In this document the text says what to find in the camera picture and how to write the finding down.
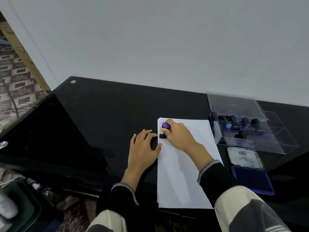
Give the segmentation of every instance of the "clear plastic box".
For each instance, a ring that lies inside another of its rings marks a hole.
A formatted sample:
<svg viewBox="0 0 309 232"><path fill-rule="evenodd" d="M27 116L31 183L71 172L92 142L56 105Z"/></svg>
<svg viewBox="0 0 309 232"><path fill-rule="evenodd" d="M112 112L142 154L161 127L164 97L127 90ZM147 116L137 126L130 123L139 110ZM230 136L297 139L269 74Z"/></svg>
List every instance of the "clear plastic box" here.
<svg viewBox="0 0 309 232"><path fill-rule="evenodd" d="M263 111L254 97L207 92L210 106L209 121L216 144L257 151L287 154L298 148L295 140L274 112ZM228 120L234 115L236 121ZM252 119L259 124L251 124ZM246 138L239 131L245 130Z"/></svg>

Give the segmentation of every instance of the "wall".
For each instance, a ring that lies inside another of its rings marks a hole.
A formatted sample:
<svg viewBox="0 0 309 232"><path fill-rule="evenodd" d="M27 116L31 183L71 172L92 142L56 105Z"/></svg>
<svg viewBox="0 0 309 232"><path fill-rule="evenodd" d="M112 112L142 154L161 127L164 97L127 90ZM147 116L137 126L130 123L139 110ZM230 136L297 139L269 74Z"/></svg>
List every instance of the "wall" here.
<svg viewBox="0 0 309 232"><path fill-rule="evenodd" d="M0 0L54 89L81 76L309 106L309 0Z"/></svg>

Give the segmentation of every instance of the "stack of paper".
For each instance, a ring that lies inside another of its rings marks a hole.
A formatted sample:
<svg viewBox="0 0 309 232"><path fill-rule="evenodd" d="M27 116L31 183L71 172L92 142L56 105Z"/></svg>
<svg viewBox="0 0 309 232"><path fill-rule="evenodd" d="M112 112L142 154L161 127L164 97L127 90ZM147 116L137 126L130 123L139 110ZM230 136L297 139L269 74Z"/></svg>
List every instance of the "stack of paper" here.
<svg viewBox="0 0 309 232"><path fill-rule="evenodd" d="M158 136L167 118L158 119ZM221 160L208 120L173 119L184 123L195 140L203 144L209 154ZM197 183L198 170L190 157L172 146L167 139L162 143L158 157L158 203L160 208L213 208L202 187Z"/></svg>

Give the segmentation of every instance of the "purple knob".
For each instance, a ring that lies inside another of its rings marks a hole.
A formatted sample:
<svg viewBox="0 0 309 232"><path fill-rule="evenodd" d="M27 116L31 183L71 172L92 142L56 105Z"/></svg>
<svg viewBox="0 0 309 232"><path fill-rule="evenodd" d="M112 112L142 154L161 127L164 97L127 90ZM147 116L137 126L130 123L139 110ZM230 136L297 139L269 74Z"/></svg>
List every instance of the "purple knob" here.
<svg viewBox="0 0 309 232"><path fill-rule="evenodd" d="M165 129L170 129L170 125L169 125L169 123L167 123L167 122L164 122L163 124L162 124L162 128L165 128Z"/></svg>

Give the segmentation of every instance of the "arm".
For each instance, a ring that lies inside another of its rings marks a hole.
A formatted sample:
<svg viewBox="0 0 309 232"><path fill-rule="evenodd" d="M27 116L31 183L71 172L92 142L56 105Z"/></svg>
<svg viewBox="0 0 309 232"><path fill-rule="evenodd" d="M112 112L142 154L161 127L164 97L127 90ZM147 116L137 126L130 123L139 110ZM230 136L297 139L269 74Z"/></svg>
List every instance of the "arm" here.
<svg viewBox="0 0 309 232"><path fill-rule="evenodd" d="M141 175L157 159L161 145L153 151L150 148L150 140L157 134L152 130L143 130L140 134L134 134L129 150L128 167L120 183L116 183L108 198L104 193L99 197L101 212L90 224L87 232L123 232L127 227L133 228L136 222L136 207L139 205L135 198L135 190Z"/></svg>
<svg viewBox="0 0 309 232"><path fill-rule="evenodd" d="M259 196L238 181L197 143L182 123L168 119L171 130L162 128L167 140L187 153L199 170L197 179L215 213L223 232L290 231L278 215Z"/></svg>

